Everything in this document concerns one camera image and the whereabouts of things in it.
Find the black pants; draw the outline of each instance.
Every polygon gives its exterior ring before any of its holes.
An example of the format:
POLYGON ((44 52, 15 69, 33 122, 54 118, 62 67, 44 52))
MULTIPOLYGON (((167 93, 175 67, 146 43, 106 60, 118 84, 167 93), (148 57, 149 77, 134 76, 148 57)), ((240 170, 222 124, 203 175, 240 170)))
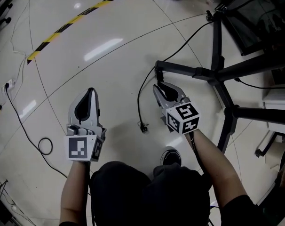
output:
POLYGON ((103 165, 90 180, 92 213, 97 226, 206 226, 208 187, 195 170, 158 166, 150 179, 118 161, 103 165))

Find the power outlet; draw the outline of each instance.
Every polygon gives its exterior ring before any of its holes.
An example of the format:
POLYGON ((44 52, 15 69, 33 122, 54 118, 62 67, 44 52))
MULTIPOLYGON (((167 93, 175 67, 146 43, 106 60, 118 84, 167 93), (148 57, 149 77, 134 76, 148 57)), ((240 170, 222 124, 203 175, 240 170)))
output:
MULTIPOLYGON (((15 81, 13 79, 10 79, 7 83, 9 84, 8 91, 10 91, 12 88, 14 88, 15 81)), ((1 92, 3 94, 6 94, 6 84, 3 87, 1 87, 1 92)))

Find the white tiled floor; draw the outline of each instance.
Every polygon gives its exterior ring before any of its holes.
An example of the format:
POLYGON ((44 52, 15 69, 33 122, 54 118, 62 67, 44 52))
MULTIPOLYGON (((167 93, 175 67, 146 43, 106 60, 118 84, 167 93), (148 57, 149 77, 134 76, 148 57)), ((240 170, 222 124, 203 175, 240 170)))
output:
MULTIPOLYGON (((12 23, 0 28, 0 88, 16 78, 22 55, 15 50, 32 53, 33 49, 67 21, 102 0, 14 0, 8 12, 12 23)), ((199 170, 195 155, 183 137, 169 133, 152 92, 156 82, 151 76, 140 97, 142 118, 149 123, 149 133, 137 126, 137 92, 157 60, 173 54, 201 25, 204 13, 211 9, 195 0, 115 0, 85 16, 58 36, 33 60, 24 66, 23 85, 14 100, 22 122, 35 144, 49 137, 54 151, 47 156, 53 166, 68 173, 63 136, 70 103, 82 91, 94 87, 99 95, 101 124, 108 129, 98 170, 112 160, 123 161, 146 174, 158 165, 166 146, 182 155, 184 166, 199 170), (104 48, 88 58, 89 52, 104 48)), ((181 52, 169 61, 198 67, 210 67, 212 25, 204 27, 181 52)), ((225 66, 241 62, 260 53, 241 57, 231 36, 222 27, 225 66)), ((244 81, 264 85, 265 74, 244 77, 244 81)), ((215 143, 219 141, 224 114, 213 88, 198 80, 176 74, 165 74, 167 82, 181 87, 202 113, 200 129, 215 143)), ((11 92, 15 96, 21 84, 19 77, 11 92)), ((235 103, 261 106, 262 91, 244 87, 235 81, 226 86, 235 103)), ((0 92, 0 104, 5 97, 0 92)), ((269 140, 265 123, 239 119, 226 156, 240 176, 252 200, 257 203, 273 183, 276 174, 256 158, 256 147, 269 140)), ((47 142, 42 145, 47 150, 47 142)), ((7 179, 6 189, 22 211, 37 225, 58 225, 59 205, 65 179, 51 170, 39 152, 32 147, 7 101, 0 113, 0 180, 7 179)), ((213 190, 211 202, 215 201, 213 190)), ((87 221, 91 224, 90 201, 87 221)), ((211 219, 219 225, 220 214, 213 210, 211 219)))

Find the shoe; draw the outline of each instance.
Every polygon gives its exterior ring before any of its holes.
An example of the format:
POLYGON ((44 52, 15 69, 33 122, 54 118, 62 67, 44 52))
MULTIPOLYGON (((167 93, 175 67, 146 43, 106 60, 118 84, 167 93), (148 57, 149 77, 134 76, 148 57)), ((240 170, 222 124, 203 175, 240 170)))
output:
POLYGON ((172 165, 173 163, 177 163, 181 166, 181 156, 179 152, 175 149, 166 150, 160 158, 160 165, 172 165))

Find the black shirt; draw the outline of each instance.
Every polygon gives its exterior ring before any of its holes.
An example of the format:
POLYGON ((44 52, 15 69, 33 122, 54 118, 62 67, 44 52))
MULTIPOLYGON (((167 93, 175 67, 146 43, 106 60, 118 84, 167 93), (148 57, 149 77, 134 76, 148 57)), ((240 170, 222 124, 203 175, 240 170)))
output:
MULTIPOLYGON (((225 205, 221 210, 222 226, 268 226, 266 219, 247 195, 239 196, 225 205)), ((60 226, 77 226, 75 223, 63 222, 60 226)))

